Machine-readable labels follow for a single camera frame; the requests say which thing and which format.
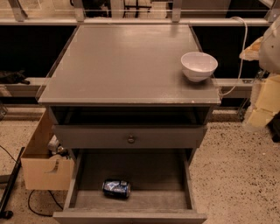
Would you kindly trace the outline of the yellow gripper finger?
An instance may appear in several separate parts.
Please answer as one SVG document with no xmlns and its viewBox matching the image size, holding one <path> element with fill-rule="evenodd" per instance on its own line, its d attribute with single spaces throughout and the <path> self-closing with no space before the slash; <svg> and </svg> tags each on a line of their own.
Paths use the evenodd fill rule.
<svg viewBox="0 0 280 224">
<path fill-rule="evenodd" d="M 256 39 L 250 46 L 241 51 L 239 58 L 247 61 L 259 60 L 259 49 L 262 41 L 263 37 Z"/>
<path fill-rule="evenodd" d="M 280 74 L 256 80 L 242 126 L 247 131 L 264 128 L 280 112 Z"/>
</svg>

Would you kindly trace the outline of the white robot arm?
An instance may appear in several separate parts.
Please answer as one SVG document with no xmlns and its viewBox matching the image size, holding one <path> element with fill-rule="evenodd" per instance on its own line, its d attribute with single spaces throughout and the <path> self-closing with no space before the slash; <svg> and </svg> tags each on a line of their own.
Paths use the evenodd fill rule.
<svg viewBox="0 0 280 224">
<path fill-rule="evenodd" d="M 245 130 L 257 131 L 280 112 L 280 17 L 239 57 L 248 61 L 257 60 L 260 68 L 269 73 L 268 78 L 254 82 L 250 106 L 242 124 Z"/>
</svg>

